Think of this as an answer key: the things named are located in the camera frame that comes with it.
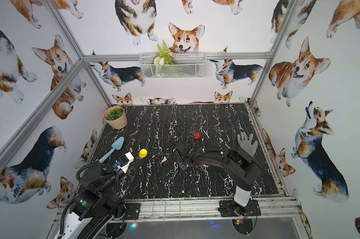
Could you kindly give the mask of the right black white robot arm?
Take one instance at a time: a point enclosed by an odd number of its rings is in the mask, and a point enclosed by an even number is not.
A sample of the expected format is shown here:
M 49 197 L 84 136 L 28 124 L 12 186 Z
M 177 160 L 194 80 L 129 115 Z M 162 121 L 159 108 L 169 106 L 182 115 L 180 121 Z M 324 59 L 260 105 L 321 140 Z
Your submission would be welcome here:
M 216 166 L 224 169 L 235 185 L 234 202 L 246 207 L 250 201 L 252 190 L 261 167 L 258 161 L 241 147 L 218 150 L 201 146 L 187 148 L 183 143 L 168 141 L 178 157 L 178 164 L 185 170 L 190 166 Z

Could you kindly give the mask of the yellow paint jar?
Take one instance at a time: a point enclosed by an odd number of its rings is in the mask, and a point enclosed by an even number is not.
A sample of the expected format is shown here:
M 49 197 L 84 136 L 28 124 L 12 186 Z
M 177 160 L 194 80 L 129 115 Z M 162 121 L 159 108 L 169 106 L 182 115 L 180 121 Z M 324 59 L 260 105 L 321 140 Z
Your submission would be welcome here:
M 143 159 L 143 158 L 145 158 L 146 156 L 147 156 L 147 154 L 148 154 L 148 151 L 146 150 L 146 149 L 141 149 L 140 151 L 139 151 L 139 158 L 140 159 Z

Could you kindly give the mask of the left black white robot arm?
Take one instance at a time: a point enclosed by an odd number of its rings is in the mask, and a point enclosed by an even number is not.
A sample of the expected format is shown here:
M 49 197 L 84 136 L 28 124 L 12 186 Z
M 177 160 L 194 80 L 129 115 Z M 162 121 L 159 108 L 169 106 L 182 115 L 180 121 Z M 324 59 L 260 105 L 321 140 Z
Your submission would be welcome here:
M 127 203 L 117 194 L 125 177 L 134 178 L 140 161 L 130 159 L 122 165 L 96 162 L 83 166 L 76 174 L 83 190 L 64 208 L 56 239 L 94 239 L 112 220 L 125 224 L 139 218 L 141 205 Z

